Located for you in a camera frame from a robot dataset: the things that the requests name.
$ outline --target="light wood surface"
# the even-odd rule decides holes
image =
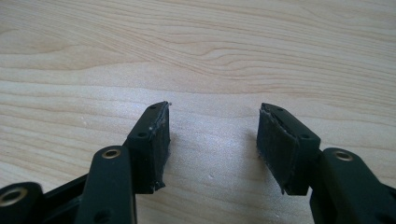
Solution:
[[[87,173],[163,100],[167,187],[140,223],[313,223],[258,158],[260,104],[396,187],[396,2],[0,1],[0,188]]]

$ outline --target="wooden table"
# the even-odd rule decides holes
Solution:
[[[0,187],[88,172],[169,101],[167,185],[140,223],[312,223],[258,158],[262,102],[396,187],[396,3],[0,2]]]

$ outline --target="wood grain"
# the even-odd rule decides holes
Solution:
[[[172,102],[165,189],[140,223],[312,223],[258,158],[261,102],[396,187],[396,2],[0,1],[0,188],[88,172]]]

